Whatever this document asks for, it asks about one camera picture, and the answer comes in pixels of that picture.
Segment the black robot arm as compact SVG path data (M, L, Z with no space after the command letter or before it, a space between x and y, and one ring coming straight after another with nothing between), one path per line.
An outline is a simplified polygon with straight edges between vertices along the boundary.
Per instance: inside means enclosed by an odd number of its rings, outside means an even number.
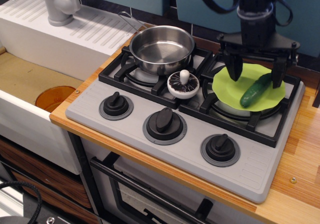
M241 76L244 59L269 62L272 86L276 89L287 69L297 64L300 43L277 32L280 25L276 18L277 3L289 7L285 0L238 0L240 32L220 34L217 38L219 52L233 81Z

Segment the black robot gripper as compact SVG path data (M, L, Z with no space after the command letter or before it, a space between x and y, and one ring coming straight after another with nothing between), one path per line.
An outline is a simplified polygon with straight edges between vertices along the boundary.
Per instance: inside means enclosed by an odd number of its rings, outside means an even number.
M243 71L242 57L273 61L272 88L279 88L290 62L297 61L300 43L277 33L276 26L279 23L273 8L264 8L262 11L238 8L237 16L241 31L217 36L221 48L225 50L224 63L229 77L235 82L240 78Z

